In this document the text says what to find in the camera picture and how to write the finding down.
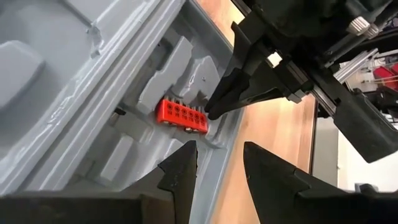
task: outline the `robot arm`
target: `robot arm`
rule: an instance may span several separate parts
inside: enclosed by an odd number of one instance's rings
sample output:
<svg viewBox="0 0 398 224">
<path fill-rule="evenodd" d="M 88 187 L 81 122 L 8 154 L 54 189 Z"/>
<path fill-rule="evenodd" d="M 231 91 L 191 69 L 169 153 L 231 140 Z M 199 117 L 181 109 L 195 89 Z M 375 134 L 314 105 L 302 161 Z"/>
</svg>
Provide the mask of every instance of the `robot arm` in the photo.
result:
<svg viewBox="0 0 398 224">
<path fill-rule="evenodd" d="M 235 1 L 245 18 L 232 25 L 233 57 L 205 108 L 210 119 L 274 98 L 299 103 L 311 93 L 367 162 L 398 150 L 398 131 L 333 76 L 341 57 L 397 14 L 398 1 Z M 375 52 L 362 48 L 365 58 Z M 274 52 L 282 57 L 276 67 L 267 59 Z"/>
</svg>

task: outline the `wooden table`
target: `wooden table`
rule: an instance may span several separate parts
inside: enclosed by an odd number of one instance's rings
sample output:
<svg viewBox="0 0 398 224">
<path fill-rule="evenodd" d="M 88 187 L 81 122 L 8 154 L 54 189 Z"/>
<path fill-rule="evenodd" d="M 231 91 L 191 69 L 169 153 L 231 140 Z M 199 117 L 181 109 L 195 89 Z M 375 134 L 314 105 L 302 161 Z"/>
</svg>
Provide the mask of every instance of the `wooden table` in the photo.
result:
<svg viewBox="0 0 398 224">
<path fill-rule="evenodd" d="M 243 15 L 230 0 L 197 0 L 233 44 L 233 21 Z M 309 171 L 315 100 L 307 96 L 299 104 L 277 99 L 248 106 L 222 183 L 213 223 L 259 223 L 246 182 L 243 144 L 252 141 L 304 171 Z"/>
</svg>

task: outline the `white surface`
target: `white surface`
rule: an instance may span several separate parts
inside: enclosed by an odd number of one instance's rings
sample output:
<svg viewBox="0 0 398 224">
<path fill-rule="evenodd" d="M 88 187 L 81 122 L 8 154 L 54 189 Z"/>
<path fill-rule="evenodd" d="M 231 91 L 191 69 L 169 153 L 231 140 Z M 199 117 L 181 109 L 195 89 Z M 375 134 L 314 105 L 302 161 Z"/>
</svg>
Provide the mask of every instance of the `white surface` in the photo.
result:
<svg viewBox="0 0 398 224">
<path fill-rule="evenodd" d="M 312 175 L 337 187 L 339 130 L 333 118 L 318 118 L 315 133 Z"/>
<path fill-rule="evenodd" d="M 373 184 L 381 192 L 398 190 L 398 153 L 368 164 L 339 132 L 338 187 L 355 190 L 355 184 Z"/>
</svg>

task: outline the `silver screw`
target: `silver screw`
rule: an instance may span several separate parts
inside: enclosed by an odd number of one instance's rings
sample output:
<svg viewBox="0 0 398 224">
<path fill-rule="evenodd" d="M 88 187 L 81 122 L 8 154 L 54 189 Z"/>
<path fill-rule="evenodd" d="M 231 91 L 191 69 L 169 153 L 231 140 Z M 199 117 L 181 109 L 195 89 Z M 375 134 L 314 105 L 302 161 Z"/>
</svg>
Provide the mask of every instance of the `silver screw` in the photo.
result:
<svg viewBox="0 0 398 224">
<path fill-rule="evenodd" d="M 370 28 L 370 26 L 370 23 L 366 19 L 362 16 L 358 16 L 350 22 L 347 27 L 347 31 L 351 34 L 362 35 Z"/>
<path fill-rule="evenodd" d="M 371 24 L 370 28 L 364 33 L 364 35 L 368 39 L 372 39 L 372 38 L 375 38 L 375 36 L 377 36 L 379 33 L 380 33 L 380 29 L 376 25 Z"/>
</svg>

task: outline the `gray molded housing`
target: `gray molded housing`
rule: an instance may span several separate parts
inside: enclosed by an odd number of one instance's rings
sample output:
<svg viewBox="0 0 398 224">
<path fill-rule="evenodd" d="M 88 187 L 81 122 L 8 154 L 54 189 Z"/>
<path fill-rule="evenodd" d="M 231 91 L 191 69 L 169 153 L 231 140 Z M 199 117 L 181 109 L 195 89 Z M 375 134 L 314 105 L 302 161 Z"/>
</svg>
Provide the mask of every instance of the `gray molded housing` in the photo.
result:
<svg viewBox="0 0 398 224">
<path fill-rule="evenodd" d="M 160 2 L 0 2 L 0 194 L 18 189 Z"/>
<path fill-rule="evenodd" d="M 161 1 L 18 190 L 120 191 L 194 139 L 190 223 L 209 223 L 242 112 L 208 121 L 209 132 L 201 135 L 156 123 L 154 111 L 165 95 L 205 106 L 231 55 L 196 1 Z M 126 115 L 116 116 L 117 106 Z"/>
</svg>

